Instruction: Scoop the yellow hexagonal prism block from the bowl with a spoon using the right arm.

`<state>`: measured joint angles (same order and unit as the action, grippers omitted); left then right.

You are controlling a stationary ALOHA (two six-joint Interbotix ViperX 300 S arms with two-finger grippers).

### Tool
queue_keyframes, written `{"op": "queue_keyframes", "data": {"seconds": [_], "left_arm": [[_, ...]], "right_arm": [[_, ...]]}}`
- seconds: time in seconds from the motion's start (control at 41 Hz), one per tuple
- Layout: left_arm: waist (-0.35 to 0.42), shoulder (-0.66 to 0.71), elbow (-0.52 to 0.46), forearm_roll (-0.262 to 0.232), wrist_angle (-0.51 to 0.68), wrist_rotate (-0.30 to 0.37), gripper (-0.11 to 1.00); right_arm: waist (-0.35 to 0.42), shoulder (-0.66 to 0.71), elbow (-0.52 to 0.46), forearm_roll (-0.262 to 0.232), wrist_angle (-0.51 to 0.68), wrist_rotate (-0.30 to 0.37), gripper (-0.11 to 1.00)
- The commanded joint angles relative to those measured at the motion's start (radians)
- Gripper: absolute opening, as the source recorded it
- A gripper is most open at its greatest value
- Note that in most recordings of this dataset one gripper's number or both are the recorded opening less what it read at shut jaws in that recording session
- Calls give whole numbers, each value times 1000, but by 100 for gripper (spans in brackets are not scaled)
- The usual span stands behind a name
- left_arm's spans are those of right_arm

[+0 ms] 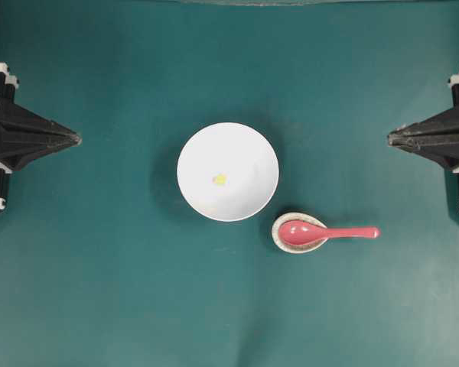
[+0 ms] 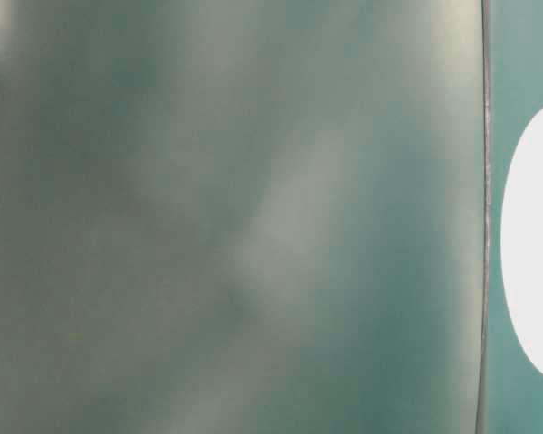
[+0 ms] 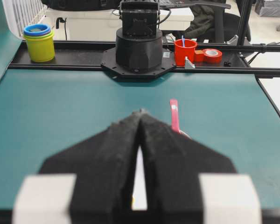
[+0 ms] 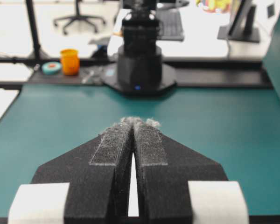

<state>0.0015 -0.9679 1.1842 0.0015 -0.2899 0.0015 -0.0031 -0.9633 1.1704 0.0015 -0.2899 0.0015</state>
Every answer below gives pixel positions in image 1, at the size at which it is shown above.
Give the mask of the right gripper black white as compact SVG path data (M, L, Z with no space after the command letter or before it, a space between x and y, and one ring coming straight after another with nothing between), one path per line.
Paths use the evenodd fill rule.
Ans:
M439 164L457 177L459 193L459 73L448 82L454 107L390 132L390 147L417 154Z

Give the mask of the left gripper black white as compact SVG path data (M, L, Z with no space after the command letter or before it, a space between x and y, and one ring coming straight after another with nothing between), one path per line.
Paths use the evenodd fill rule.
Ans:
M0 99L0 124L12 130L26 131L0 132L0 213L7 206L12 172L81 143L76 132L11 102L18 85L18 79L10 74L8 65L0 63L0 98L3 98Z

